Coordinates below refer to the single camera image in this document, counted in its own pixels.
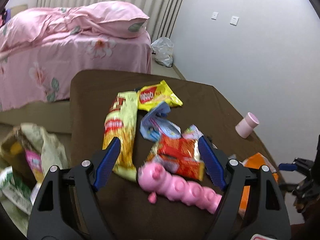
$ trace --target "crumpled blue wrapper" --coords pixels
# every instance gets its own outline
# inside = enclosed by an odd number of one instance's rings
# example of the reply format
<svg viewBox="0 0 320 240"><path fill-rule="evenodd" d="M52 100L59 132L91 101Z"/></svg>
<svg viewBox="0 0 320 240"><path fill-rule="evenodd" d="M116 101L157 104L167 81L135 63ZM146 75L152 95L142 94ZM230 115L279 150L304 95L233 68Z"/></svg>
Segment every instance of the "crumpled blue wrapper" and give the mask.
<svg viewBox="0 0 320 240"><path fill-rule="evenodd" d="M158 141L161 134L172 139L181 138L180 127L164 118L170 111L170 106L166 102L161 102L151 109L140 123L140 133L143 138L152 142Z"/></svg>

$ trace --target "pink caterpillar toy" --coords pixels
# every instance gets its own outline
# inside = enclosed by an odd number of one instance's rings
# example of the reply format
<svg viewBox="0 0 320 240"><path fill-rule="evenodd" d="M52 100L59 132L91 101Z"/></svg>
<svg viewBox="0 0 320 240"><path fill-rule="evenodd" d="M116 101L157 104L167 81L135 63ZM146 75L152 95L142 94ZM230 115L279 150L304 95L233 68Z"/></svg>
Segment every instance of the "pink caterpillar toy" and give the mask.
<svg viewBox="0 0 320 240"><path fill-rule="evenodd" d="M156 193L166 196L170 201L181 200L188 206L196 205L214 214L221 195L209 187L202 187L193 181L171 175L159 163L146 163L138 170L138 183L149 195L149 202L156 203Z"/></svg>

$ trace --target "pink snack package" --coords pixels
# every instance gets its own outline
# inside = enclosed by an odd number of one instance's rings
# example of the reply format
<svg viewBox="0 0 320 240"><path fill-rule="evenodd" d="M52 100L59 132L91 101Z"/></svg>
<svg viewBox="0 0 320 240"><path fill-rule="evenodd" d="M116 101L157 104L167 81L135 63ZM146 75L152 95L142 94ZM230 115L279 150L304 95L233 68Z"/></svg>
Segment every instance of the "pink snack package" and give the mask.
<svg viewBox="0 0 320 240"><path fill-rule="evenodd" d="M26 160L36 178L36 181L38 183L42 183L44 180L44 174L41 167L41 156L35 152L26 150Z"/></svg>
<svg viewBox="0 0 320 240"><path fill-rule="evenodd" d="M196 205L214 214L222 198L209 187L202 187L193 181L171 175L159 163L147 162L138 170L138 183L144 191L151 192L149 202L156 203L156 193L166 196L170 201L178 201L188 206Z"/></svg>

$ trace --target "electrical outlet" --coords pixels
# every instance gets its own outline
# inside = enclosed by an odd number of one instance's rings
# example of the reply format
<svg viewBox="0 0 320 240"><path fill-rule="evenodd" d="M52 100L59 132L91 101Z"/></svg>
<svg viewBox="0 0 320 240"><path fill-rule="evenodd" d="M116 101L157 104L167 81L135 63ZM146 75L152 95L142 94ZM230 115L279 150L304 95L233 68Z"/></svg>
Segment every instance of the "electrical outlet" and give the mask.
<svg viewBox="0 0 320 240"><path fill-rule="evenodd" d="M211 19L212 19L212 20L216 20L216 19L217 19L217 16L218 16L218 13L217 13L217 12L214 12L214 13L212 13Z"/></svg>
<svg viewBox="0 0 320 240"><path fill-rule="evenodd" d="M237 26L238 20L239 20L239 17L237 17L237 16L232 16L232 17L231 17L230 24Z"/></svg>

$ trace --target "brown tablecloth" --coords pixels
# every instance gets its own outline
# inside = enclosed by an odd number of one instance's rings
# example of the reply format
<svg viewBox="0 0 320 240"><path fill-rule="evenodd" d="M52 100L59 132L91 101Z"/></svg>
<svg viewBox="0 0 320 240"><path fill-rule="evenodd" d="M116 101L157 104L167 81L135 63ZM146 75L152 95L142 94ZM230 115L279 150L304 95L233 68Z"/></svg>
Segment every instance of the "brown tablecloth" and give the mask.
<svg viewBox="0 0 320 240"><path fill-rule="evenodd" d="M185 130L195 124L212 138L213 143L227 155L239 160L260 152L274 164L263 143L252 134L241 138L235 130L242 116L212 86L166 78L162 76L89 70L78 73L71 82L72 165L90 159L102 147L104 121L118 92L153 85L165 79L173 92L183 101L182 107L172 108L168 119ZM138 111L133 163L143 165L153 143L143 139L140 121L146 112ZM203 186L213 187L205 176ZM158 197L148 202L148 193L138 184L115 174L97 194L102 213L118 240L197 240L202 239L212 224L213 215L180 202L171 203Z"/></svg>

